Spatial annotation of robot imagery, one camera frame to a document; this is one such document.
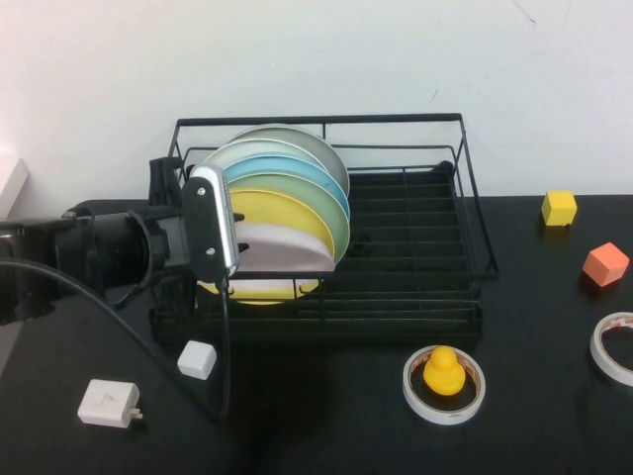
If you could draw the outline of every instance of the rubber duck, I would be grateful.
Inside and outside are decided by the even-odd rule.
[[[466,372],[449,346],[438,346],[431,352],[422,377],[431,390],[442,396],[459,393],[466,382]]]

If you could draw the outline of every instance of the yellow plate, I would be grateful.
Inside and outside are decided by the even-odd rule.
[[[309,206],[285,193],[266,188],[233,188],[230,202],[234,213],[247,223],[287,226],[313,235],[334,254],[334,238],[325,221]]]
[[[204,282],[198,282],[200,286],[202,286],[205,290],[208,290],[212,294],[218,295],[218,289],[215,284],[206,284]],[[312,292],[316,287],[318,287],[317,280],[303,280],[301,283],[297,282],[297,297],[301,298],[304,295]],[[293,289],[292,283],[290,287],[284,289],[275,289],[275,290],[246,290],[246,289],[238,289],[233,290],[228,286],[230,291],[230,297],[240,304],[249,304],[249,305],[275,305],[281,304],[281,301],[270,301],[270,300],[257,300],[257,299],[281,299],[281,300],[295,300],[295,291]]]
[[[266,188],[237,187],[230,190],[230,202],[233,212],[244,215],[245,222],[288,226],[304,231],[322,240],[330,255],[334,256],[334,238],[325,222],[312,208],[292,196]],[[218,293],[214,284],[199,284],[214,294]],[[298,297],[314,290],[318,286],[318,281],[305,280],[301,284],[301,288],[297,289]],[[295,291],[292,285],[274,290],[235,289],[230,296],[242,304],[274,305],[282,302],[248,299],[294,300]]]

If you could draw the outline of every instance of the orange cube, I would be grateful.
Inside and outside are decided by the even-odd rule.
[[[626,254],[608,242],[589,253],[583,271],[597,285],[604,287],[622,277],[628,265]]]

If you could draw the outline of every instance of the dish rack tray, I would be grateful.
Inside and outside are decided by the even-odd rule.
[[[181,119],[169,156],[191,166],[236,133],[268,123],[304,127],[341,155],[350,175],[351,240],[333,272],[238,270],[231,280],[292,279],[296,298],[246,304],[229,296],[231,340],[477,339],[482,284],[498,268],[461,114]],[[304,295],[311,279],[318,286]],[[189,313],[161,295],[151,315],[158,341],[222,334],[219,295],[198,287]]]

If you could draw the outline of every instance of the tape roll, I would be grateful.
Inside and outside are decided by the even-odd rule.
[[[486,378],[484,378],[482,368],[479,367],[479,364],[477,364],[471,356],[460,349],[451,348],[455,351],[457,362],[461,364],[464,370],[473,378],[473,382],[475,383],[475,399],[473,399],[468,406],[456,411],[441,411],[427,405],[419,399],[413,391],[411,374],[413,374],[413,371],[415,371],[417,367],[430,359],[431,352],[437,346],[437,344],[427,346],[415,352],[411,358],[408,359],[407,364],[405,364],[405,370],[403,371],[403,392],[410,407],[421,418],[441,426],[455,426],[470,419],[482,406],[482,402],[486,396]]]
[[[622,384],[633,387],[633,371],[615,362],[604,349],[602,334],[616,327],[628,327],[633,329],[633,314],[629,312],[617,312],[607,315],[598,322],[589,342],[589,349],[595,364],[609,378]]]

